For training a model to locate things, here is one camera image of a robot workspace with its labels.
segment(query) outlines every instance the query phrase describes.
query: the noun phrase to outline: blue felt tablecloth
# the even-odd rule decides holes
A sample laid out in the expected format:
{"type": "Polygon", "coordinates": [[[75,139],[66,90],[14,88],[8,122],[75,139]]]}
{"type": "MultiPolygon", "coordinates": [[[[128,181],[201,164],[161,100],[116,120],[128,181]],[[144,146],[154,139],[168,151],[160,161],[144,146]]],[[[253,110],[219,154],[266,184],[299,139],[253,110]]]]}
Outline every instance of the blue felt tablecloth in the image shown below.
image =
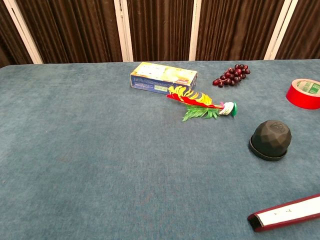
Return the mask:
{"type": "Polygon", "coordinates": [[[320,219],[253,232],[253,212],[320,192],[320,110],[285,97],[320,60],[245,61],[234,87],[212,80],[234,61],[177,61],[195,90],[238,114],[181,122],[186,106],[131,88],[133,63],[0,69],[0,239],[320,239],[320,219]],[[281,161],[248,149],[256,127],[285,122],[281,161]]]}

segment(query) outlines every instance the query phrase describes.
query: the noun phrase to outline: green leaf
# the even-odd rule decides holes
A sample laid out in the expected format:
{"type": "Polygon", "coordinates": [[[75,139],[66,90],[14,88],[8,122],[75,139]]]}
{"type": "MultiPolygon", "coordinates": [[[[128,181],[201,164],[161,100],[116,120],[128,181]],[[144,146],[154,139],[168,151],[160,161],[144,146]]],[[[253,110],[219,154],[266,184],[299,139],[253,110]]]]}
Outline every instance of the green leaf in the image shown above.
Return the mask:
{"type": "Polygon", "coordinates": [[[206,115],[205,119],[212,118],[212,111],[208,111],[208,114],[206,115]]]}
{"type": "Polygon", "coordinates": [[[198,111],[196,111],[196,114],[194,115],[194,118],[200,117],[201,115],[204,114],[207,110],[205,108],[199,108],[198,111]]]}
{"type": "Polygon", "coordinates": [[[200,117],[202,113],[203,113],[203,110],[202,109],[198,109],[197,111],[194,111],[192,117],[190,117],[190,118],[200,117]]]}
{"type": "Polygon", "coordinates": [[[190,118],[190,115],[192,114],[192,112],[187,111],[183,117],[182,122],[187,121],[190,118]]]}
{"type": "Polygon", "coordinates": [[[204,107],[202,106],[197,106],[197,105],[187,105],[186,108],[189,110],[189,109],[203,109],[204,107]]]}
{"type": "Polygon", "coordinates": [[[207,109],[205,109],[205,111],[203,111],[203,113],[201,114],[201,118],[206,114],[208,112],[208,110],[207,109]]]}

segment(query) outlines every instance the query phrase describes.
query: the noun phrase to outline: yellow box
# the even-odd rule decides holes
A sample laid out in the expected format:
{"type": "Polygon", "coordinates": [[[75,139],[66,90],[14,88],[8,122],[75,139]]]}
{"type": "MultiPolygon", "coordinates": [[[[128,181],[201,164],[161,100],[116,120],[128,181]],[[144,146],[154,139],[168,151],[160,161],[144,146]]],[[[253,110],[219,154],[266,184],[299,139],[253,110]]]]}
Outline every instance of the yellow box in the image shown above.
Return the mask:
{"type": "Polygon", "coordinates": [[[131,74],[131,87],[168,94],[170,86],[194,89],[198,73],[193,70],[142,62],[131,74]]]}

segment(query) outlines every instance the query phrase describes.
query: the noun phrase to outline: green label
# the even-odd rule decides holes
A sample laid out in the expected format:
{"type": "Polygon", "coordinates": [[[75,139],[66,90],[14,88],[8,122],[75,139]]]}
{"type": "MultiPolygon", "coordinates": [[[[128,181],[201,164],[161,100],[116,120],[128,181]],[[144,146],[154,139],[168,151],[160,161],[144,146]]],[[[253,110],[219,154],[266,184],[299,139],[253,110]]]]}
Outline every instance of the green label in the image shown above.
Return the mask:
{"type": "Polygon", "coordinates": [[[309,82],[309,81],[299,81],[296,85],[303,92],[306,92],[309,94],[315,94],[315,95],[320,93],[319,91],[320,84],[309,82]]]}
{"type": "Polygon", "coordinates": [[[163,92],[168,92],[168,88],[165,87],[165,86],[154,85],[154,90],[163,91],[163,92]]]}
{"type": "Polygon", "coordinates": [[[317,94],[318,91],[319,91],[319,89],[320,89],[320,85],[314,83],[314,84],[311,86],[311,88],[310,88],[310,90],[309,90],[309,93],[310,93],[310,94],[317,94]]]}

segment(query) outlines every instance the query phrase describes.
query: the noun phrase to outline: roll of tape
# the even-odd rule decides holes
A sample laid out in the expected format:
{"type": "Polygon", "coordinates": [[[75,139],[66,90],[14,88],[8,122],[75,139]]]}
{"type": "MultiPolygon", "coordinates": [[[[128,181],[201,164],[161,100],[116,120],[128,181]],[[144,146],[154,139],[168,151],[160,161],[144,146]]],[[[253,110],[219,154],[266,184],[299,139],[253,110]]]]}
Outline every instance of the roll of tape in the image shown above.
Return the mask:
{"type": "Polygon", "coordinates": [[[303,109],[320,108],[320,82],[299,78],[293,80],[286,94],[290,103],[303,109]]]}

